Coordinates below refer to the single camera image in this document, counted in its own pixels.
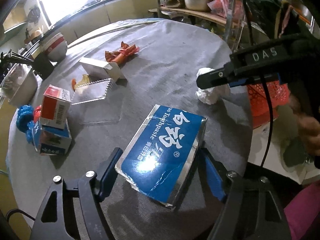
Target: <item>white bowl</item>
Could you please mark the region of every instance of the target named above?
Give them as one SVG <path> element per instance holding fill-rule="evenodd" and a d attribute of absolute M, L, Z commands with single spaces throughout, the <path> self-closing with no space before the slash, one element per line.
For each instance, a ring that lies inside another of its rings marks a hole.
<path fill-rule="evenodd" d="M 53 62 L 60 62 L 66 57 L 68 44 L 64 37 L 59 37 L 44 51 L 48 59 Z"/>
<path fill-rule="evenodd" d="M 43 46 L 43 51 L 45 51 L 47 48 L 49 48 L 49 46 L 54 43 L 57 39 L 63 37 L 62 33 L 58 33 L 56 35 L 54 35 L 51 39 L 49 39 Z"/>

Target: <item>toothpaste box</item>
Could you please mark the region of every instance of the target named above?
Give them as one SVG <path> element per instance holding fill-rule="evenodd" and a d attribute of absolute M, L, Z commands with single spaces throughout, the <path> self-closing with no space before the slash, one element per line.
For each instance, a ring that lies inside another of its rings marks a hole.
<path fill-rule="evenodd" d="M 64 129 L 70 104 L 68 90 L 49 85 L 43 94 L 41 124 Z"/>
<path fill-rule="evenodd" d="M 132 187 L 173 207 L 204 137 L 206 118 L 155 105 L 116 164 Z"/>
<path fill-rule="evenodd" d="M 41 155 L 66 154 L 72 140 L 67 120 L 64 129 L 42 125 L 38 120 L 32 129 L 32 136 L 36 151 Z"/>

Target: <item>stainless steel pot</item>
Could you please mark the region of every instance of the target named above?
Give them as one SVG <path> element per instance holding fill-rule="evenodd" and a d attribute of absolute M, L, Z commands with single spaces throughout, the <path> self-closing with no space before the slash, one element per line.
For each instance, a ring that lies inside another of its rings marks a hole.
<path fill-rule="evenodd" d="M 185 8 L 184 0 L 164 0 L 167 8 Z"/>
<path fill-rule="evenodd" d="M 192 11 L 208 12 L 210 11 L 207 3 L 213 0 L 184 0 L 186 8 Z"/>

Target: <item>screw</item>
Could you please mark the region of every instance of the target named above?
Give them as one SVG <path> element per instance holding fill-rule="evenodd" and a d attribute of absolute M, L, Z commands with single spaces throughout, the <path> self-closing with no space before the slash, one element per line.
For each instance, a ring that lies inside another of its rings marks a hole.
<path fill-rule="evenodd" d="M 56 184 L 60 183 L 60 181 L 61 181 L 61 176 L 59 176 L 59 175 L 54 176 L 54 177 L 53 177 L 53 181 L 54 181 Z"/>
<path fill-rule="evenodd" d="M 263 182 L 263 183 L 268 183 L 269 182 L 269 179 L 265 176 L 261 177 L 260 180 Z"/>
<path fill-rule="evenodd" d="M 235 171 L 228 171 L 227 172 L 227 175 L 230 177 L 230 178 L 234 178 L 237 176 L 237 173 Z"/>
<path fill-rule="evenodd" d="M 94 171 L 87 171 L 87 173 L 85 174 L 85 176 L 86 176 L 87 178 L 93 177 L 93 176 L 94 176 Z"/>

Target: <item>blue gripper pad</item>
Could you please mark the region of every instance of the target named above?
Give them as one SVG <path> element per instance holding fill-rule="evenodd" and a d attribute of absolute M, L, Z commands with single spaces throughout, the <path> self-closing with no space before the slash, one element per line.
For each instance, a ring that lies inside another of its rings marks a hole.
<path fill-rule="evenodd" d="M 213 159 L 206 148 L 199 150 L 199 159 L 201 160 L 202 168 L 205 168 L 207 183 L 211 193 L 218 198 L 218 200 L 223 201 L 226 197 L 223 186 L 227 170 L 221 162 Z"/>
<path fill-rule="evenodd" d="M 97 170 L 97 178 L 95 185 L 95 195 L 99 202 L 102 202 L 106 197 L 109 197 L 113 185 L 116 182 L 118 173 L 115 170 L 115 165 L 122 155 L 120 148 L 115 148 L 109 158 L 101 163 Z"/>

